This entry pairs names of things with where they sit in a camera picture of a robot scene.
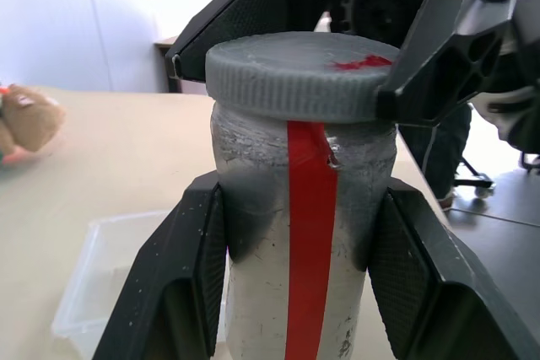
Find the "gray lid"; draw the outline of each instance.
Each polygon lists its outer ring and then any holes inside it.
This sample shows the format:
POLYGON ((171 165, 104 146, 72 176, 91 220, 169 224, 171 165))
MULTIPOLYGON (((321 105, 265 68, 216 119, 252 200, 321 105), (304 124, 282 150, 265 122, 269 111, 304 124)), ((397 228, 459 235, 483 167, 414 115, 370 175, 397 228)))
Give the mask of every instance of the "gray lid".
POLYGON ((284 120, 358 122, 375 119, 375 93, 398 49, 362 37, 313 32, 254 35, 208 51, 208 94, 222 105, 284 120))

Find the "beige table surface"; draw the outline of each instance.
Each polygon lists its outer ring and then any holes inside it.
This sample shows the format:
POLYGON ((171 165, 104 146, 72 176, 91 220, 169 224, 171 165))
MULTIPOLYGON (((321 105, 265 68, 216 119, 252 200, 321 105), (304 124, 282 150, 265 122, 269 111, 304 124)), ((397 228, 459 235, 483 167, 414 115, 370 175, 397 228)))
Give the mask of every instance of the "beige table surface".
MULTIPOLYGON (((77 359, 50 327, 88 223, 170 210, 193 177, 214 169, 208 97, 43 90, 66 107, 65 127, 38 154, 0 169, 2 360, 77 359)), ((400 140, 394 175, 437 207, 400 140)), ((393 359, 366 286, 355 359, 393 359)), ((223 351, 216 358, 229 358, 223 351)))

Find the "plush toy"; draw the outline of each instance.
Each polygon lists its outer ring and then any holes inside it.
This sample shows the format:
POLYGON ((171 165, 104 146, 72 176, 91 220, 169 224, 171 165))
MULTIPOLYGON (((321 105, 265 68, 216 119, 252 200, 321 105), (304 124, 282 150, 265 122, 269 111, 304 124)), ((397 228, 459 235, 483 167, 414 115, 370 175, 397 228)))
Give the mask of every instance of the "plush toy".
POLYGON ((20 146, 37 152, 58 132, 65 112, 54 100, 24 86, 0 88, 0 159, 20 146))

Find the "red tape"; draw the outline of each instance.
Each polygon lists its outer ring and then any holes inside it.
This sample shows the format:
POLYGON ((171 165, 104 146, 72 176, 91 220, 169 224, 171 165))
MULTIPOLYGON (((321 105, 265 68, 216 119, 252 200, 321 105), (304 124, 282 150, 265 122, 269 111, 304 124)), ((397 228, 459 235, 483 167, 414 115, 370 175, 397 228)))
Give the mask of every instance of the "red tape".
POLYGON ((338 174, 324 125, 290 121, 289 313, 285 360, 316 360, 327 301, 338 174))

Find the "dark pants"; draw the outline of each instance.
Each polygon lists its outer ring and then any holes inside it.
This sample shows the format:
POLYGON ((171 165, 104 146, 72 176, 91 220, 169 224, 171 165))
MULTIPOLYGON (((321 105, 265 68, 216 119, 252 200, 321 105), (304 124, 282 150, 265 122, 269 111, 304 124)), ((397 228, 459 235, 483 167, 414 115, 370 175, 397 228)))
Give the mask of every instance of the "dark pants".
POLYGON ((429 187, 440 200, 448 195, 454 184, 472 118, 469 105, 462 105, 435 128, 399 127, 429 187))

